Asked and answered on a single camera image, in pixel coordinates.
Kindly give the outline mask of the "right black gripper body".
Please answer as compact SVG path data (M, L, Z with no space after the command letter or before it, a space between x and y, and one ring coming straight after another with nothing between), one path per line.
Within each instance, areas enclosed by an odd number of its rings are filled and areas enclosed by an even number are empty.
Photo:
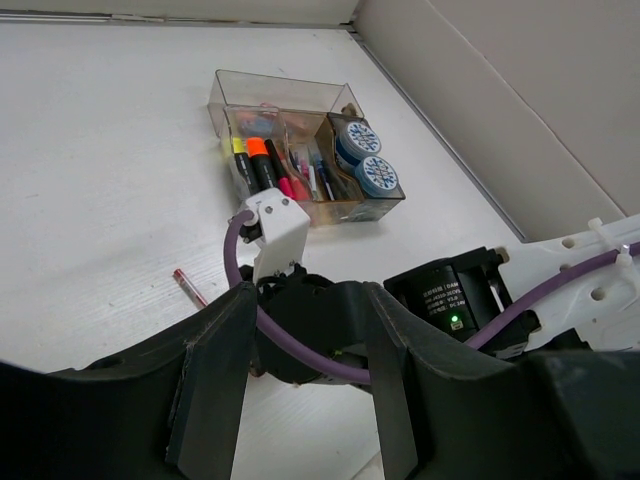
M366 295L360 282L333 282L297 264L289 274L258 280L257 289L259 306L295 340L339 364L368 367ZM354 384L303 364L260 331L255 334L250 373L269 374L292 385Z

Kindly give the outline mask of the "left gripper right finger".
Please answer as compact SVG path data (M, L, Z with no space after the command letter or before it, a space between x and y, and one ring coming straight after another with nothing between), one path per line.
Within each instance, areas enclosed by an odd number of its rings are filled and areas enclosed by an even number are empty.
M367 283L366 349L389 479L635 479L639 356L476 351Z

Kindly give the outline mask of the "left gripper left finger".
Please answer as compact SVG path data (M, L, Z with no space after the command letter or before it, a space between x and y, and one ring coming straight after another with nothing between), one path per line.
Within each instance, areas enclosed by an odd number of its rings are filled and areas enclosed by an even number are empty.
M256 325L242 283L82 370L1 367L5 479L227 479Z

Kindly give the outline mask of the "red gel pen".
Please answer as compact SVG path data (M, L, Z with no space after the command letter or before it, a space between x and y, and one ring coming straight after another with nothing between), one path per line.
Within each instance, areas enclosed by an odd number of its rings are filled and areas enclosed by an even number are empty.
M207 300L181 269L176 269L172 276L183 292L198 309L204 309L207 307Z

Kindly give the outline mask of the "pink highlighter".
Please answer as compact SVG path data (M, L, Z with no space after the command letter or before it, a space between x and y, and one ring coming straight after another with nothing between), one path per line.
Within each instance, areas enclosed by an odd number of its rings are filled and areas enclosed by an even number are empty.
M274 173L276 175L276 180L279 189L289 198L295 200L295 193L292 188L291 182L289 180L289 176L286 173L286 169L281 161L278 150L271 139L266 139L264 141L267 153L270 157Z

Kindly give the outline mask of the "orange highlighter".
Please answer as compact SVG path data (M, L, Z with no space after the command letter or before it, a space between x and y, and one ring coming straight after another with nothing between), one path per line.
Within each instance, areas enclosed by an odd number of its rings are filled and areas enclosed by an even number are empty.
M264 140L260 137L251 137L246 140L246 143L260 188L262 190L278 188L277 176Z

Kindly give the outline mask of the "blue glue jar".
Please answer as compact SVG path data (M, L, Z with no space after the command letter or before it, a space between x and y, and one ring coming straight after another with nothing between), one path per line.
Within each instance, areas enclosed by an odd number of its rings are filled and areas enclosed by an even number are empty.
M382 143L368 125L351 121L339 129L335 149L339 166L345 171L352 171L365 158L377 156Z
M391 197L399 186L395 169L379 156L368 156L361 160L354 174L363 192L370 197Z

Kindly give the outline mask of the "clear plastic organizer box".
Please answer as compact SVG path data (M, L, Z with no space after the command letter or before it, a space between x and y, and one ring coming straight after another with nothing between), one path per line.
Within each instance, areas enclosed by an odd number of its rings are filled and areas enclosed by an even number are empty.
M314 226L328 226L348 222L375 222L383 218L397 204L406 198L400 180L393 196L387 198L370 197L361 189L352 171L343 170L338 162L335 149L339 129L351 121L368 125L349 84L333 84L305 81L238 71L219 70L216 72L207 105L216 135L224 157L231 168L231 175L237 195L245 200L241 178L236 170L232 138L240 137L247 147L247 137L238 129L238 114L241 111L268 112L260 104L268 102L276 105L275 113L278 129L269 137L280 155L289 176L296 201L306 211ZM297 198L299 186L298 171L292 162L293 150L297 150L305 165L311 157L314 165L319 201L300 201ZM315 157L323 159L329 177L329 167L340 168L359 187L361 199L357 201L330 201L316 170Z

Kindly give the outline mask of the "yellow highlighter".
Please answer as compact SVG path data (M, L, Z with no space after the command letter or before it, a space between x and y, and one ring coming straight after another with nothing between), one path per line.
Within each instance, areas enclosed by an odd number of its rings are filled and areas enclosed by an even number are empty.
M258 194L261 191L261 185L250 160L245 142L240 137L233 137L232 147L236 170L243 184L244 197L248 198Z

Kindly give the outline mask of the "dark blue pen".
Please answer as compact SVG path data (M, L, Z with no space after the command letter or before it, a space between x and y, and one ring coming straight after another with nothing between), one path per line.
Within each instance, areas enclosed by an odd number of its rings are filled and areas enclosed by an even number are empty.
M329 167L329 183L336 201L357 201L361 199L359 187L340 168Z

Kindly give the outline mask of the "pink gel pen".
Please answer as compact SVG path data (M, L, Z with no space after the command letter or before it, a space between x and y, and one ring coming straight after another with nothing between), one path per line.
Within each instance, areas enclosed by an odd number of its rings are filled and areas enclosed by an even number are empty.
M300 159L300 156L297 150L293 150L292 155L293 155L292 162L295 164L295 168L298 171L298 178L299 178L299 186L297 187L297 198L300 201L310 201L312 197L311 197L308 178L305 175L305 165Z

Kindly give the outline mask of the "blue gel pen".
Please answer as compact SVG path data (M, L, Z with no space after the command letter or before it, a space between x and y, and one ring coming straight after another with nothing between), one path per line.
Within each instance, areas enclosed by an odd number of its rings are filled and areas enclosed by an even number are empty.
M334 201L335 197L333 194L333 190L331 187L331 183L329 181L329 177L326 173L326 168L324 166L324 162L323 159L320 155L317 155L315 157L315 163L316 163L316 170L318 172L319 177L321 178L321 181L324 185L325 191L327 193L327 197L330 201Z

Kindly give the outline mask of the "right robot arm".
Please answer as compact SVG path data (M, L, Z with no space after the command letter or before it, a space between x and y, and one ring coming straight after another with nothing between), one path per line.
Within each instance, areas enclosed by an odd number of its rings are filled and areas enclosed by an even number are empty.
M515 301L475 333L467 344L480 349L526 311L539 315L540 331L531 349L588 318L639 311L639 217L589 229L564 238L511 249L503 282Z

